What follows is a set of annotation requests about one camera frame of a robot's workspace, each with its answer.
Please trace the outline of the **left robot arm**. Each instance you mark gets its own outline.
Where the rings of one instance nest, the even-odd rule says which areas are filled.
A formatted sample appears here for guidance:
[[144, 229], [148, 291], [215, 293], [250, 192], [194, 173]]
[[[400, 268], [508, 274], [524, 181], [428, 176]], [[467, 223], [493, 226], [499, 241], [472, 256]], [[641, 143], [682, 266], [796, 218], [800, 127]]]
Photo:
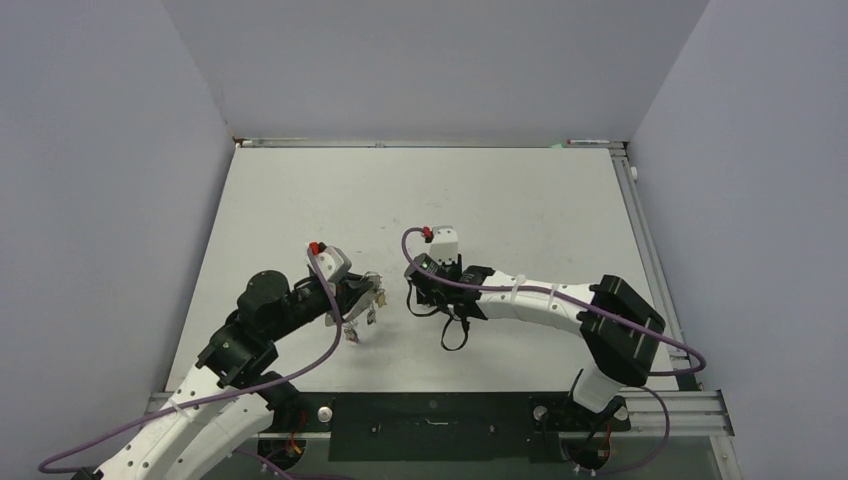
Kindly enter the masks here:
[[76, 479], [198, 479], [246, 438], [296, 421], [296, 388], [270, 370], [276, 341], [328, 314], [357, 317], [381, 294], [376, 273], [315, 274], [289, 283], [275, 270], [255, 274], [159, 411], [108, 460]]

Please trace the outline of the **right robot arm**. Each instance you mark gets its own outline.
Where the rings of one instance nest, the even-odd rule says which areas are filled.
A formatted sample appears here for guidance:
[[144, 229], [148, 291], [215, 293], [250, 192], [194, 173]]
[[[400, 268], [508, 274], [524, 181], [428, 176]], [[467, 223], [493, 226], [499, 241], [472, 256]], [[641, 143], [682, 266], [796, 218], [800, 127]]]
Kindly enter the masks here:
[[599, 421], [621, 389], [646, 384], [666, 329], [654, 307], [615, 275], [590, 284], [545, 283], [486, 266], [447, 267], [420, 254], [404, 276], [421, 304], [461, 322], [518, 320], [582, 339], [592, 362], [564, 403], [567, 419], [579, 428]]

